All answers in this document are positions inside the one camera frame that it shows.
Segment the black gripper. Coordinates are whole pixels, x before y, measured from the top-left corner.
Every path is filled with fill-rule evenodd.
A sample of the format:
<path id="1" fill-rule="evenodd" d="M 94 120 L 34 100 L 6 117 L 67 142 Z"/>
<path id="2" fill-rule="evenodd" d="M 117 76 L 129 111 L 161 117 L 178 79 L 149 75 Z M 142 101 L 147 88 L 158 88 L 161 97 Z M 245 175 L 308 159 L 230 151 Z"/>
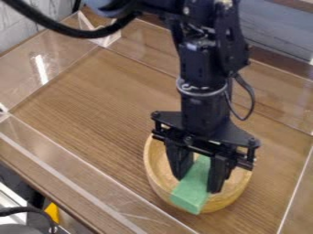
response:
<path id="1" fill-rule="evenodd" d="M 253 88 L 240 77 L 233 77 L 217 87 L 195 86 L 185 79 L 177 81 L 181 110 L 151 114 L 155 122 L 153 138 L 165 144 L 170 169 L 181 180 L 193 166 L 193 155 L 210 158 L 206 191 L 217 194 L 236 167 L 253 168 L 256 150 L 261 142 L 232 119 L 245 121 L 249 117 L 236 113 L 232 101 L 233 83 L 249 94 Z"/>

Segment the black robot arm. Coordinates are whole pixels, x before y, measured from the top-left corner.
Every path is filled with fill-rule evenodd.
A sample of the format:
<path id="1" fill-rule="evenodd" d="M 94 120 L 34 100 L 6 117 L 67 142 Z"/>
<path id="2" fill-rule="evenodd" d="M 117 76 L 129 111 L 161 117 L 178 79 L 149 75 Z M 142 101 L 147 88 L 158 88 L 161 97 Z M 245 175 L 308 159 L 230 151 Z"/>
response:
<path id="1" fill-rule="evenodd" d="M 165 22 L 179 58 L 178 112 L 154 112 L 153 138 L 162 141 L 173 175 L 182 179 L 195 153 L 210 158 L 206 191 L 220 193 L 236 168 L 253 168 L 261 142 L 236 126 L 233 83 L 249 94 L 240 75 L 249 45 L 240 25 L 240 0 L 87 0 L 110 18 L 150 13 Z"/>

